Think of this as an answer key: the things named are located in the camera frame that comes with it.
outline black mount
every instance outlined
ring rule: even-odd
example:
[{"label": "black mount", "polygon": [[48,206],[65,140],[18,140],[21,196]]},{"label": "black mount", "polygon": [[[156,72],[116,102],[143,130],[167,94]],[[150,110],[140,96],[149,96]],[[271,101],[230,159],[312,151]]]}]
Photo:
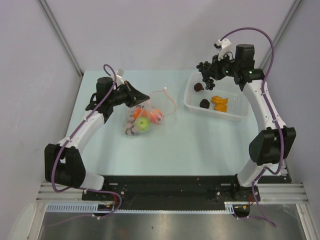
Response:
[{"label": "black mount", "polygon": [[[93,110],[106,96],[113,85],[111,77],[101,77],[97,80],[96,93],[91,96],[86,111]],[[103,114],[104,123],[114,111],[114,107],[125,104],[129,108],[150,99],[148,95],[136,90],[128,81],[113,89],[107,99],[101,104],[97,111]],[[45,179],[51,182],[52,169],[61,146],[59,144],[48,144],[44,150]],[[59,161],[56,167],[54,182],[64,186],[79,188],[85,180],[86,169],[80,152],[73,147],[66,147],[60,160],[65,158],[65,163]]]},{"label": "black mount", "polygon": [[202,81],[206,84],[207,90],[215,87],[214,80],[221,80],[224,77],[233,77],[235,84],[243,91],[246,83],[253,80],[263,80],[265,75],[260,68],[255,68],[255,47],[252,44],[239,44],[236,46],[235,58],[230,58],[231,52],[227,52],[221,60],[218,55],[212,57],[212,63],[200,62],[196,66],[202,74]]},{"label": "black mount", "polygon": [[[251,187],[239,187],[236,176],[105,176],[104,189],[118,193],[122,210],[224,210],[225,202],[250,202]],[[262,184],[289,184],[289,177],[263,176]],[[254,194],[260,201],[257,187]],[[110,194],[89,192],[83,201],[113,201]]]},{"label": "black mount", "polygon": [[[113,79],[111,77],[100,77],[97,80],[96,93],[91,96],[90,103],[85,110],[93,110],[96,105],[100,103],[106,96],[112,85]],[[150,97],[148,95],[136,90],[128,81],[124,81],[124,84],[117,87],[116,90],[112,90],[108,98],[97,109],[97,111],[103,114],[104,122],[106,122],[110,115],[114,112],[115,106],[125,104],[127,107],[132,108],[149,99]]]},{"label": "black mount", "polygon": [[[283,159],[286,159],[297,134],[294,127],[284,126],[281,130],[284,138]],[[262,130],[250,143],[249,155],[258,166],[279,163],[281,154],[278,130],[271,128]]]}]

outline table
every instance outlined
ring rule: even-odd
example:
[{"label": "table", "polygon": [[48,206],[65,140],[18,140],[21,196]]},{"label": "table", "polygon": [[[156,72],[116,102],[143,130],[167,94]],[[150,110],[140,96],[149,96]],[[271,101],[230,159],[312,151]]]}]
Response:
[{"label": "table", "polygon": [[[125,71],[123,79],[145,94],[167,87],[177,111],[163,126],[127,136],[123,133],[126,106],[115,107],[82,153],[86,169],[99,175],[219,176],[240,172],[249,159],[249,143],[258,133],[254,114],[250,109],[246,119],[233,122],[190,112],[183,97],[192,71]],[[68,135],[83,119],[97,79],[104,76],[104,71],[84,73]]]}]

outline orange toy fruit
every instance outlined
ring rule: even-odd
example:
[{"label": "orange toy fruit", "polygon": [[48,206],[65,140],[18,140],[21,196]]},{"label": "orange toy fruit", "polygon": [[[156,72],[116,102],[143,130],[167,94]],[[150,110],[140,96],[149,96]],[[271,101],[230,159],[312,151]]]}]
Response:
[{"label": "orange toy fruit", "polygon": [[226,113],[227,112],[227,105],[224,103],[218,103],[214,106],[214,110]]},{"label": "orange toy fruit", "polygon": [[215,104],[214,110],[219,111],[219,112],[227,112],[227,103],[228,103],[228,98],[223,99],[220,96],[213,96],[211,98],[211,102]]},{"label": "orange toy fruit", "polygon": [[148,113],[149,120],[153,124],[158,124],[161,121],[159,116],[163,117],[162,112],[159,109],[153,109],[153,111],[149,111]]},{"label": "orange toy fruit", "polygon": [[228,103],[228,98],[221,98],[220,96],[213,96],[211,98],[211,102],[214,104],[227,104]]},{"label": "orange toy fruit", "polygon": [[134,120],[136,120],[138,117],[147,117],[148,113],[146,110],[144,110],[142,107],[137,107],[134,111],[132,116],[134,117]]}]

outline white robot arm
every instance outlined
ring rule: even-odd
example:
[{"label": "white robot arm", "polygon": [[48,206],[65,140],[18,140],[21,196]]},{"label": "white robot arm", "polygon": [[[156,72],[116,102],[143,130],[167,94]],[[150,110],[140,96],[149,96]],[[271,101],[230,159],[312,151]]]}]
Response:
[{"label": "white robot arm", "polygon": [[123,71],[119,70],[116,80],[112,77],[101,77],[97,80],[96,93],[85,108],[81,124],[58,144],[48,144],[44,150],[45,179],[71,188],[101,190],[105,178],[86,171],[81,153],[92,136],[100,129],[113,113],[115,106],[126,104],[136,106],[149,96],[136,90],[128,81],[123,81]]},{"label": "white robot arm", "polygon": [[[259,134],[249,145],[250,159],[236,175],[236,184],[248,188],[257,181],[256,178],[262,170],[279,165],[281,147],[284,151],[283,158],[288,156],[296,131],[293,127],[288,128],[279,116],[271,100],[267,83],[263,81],[263,71],[254,67],[254,46],[237,45],[234,58],[233,54],[232,58],[228,54],[232,44],[227,38],[218,40],[214,46],[219,49],[219,54],[213,56],[212,63],[200,62],[197,66],[206,84],[205,88],[212,90],[215,86],[213,80],[233,77],[235,84],[239,85],[248,99],[258,124]],[[279,128],[284,138],[283,142],[280,140]]]}]

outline plastic basket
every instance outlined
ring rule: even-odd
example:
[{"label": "plastic basket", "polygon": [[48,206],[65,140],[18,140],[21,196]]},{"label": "plastic basket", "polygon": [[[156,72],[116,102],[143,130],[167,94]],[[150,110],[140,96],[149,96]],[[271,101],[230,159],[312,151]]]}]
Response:
[{"label": "plastic basket", "polygon": [[[202,79],[200,72],[193,72],[186,85],[183,103],[191,112],[230,121],[240,121],[248,116],[249,102],[231,77],[214,81],[215,87],[212,91],[202,90],[196,92],[194,90],[196,83],[202,83],[205,86]],[[215,104],[211,102],[211,98],[214,96],[220,96],[223,99],[228,98],[226,112],[214,110]],[[207,99],[210,102],[209,109],[199,107],[202,99]]]}]

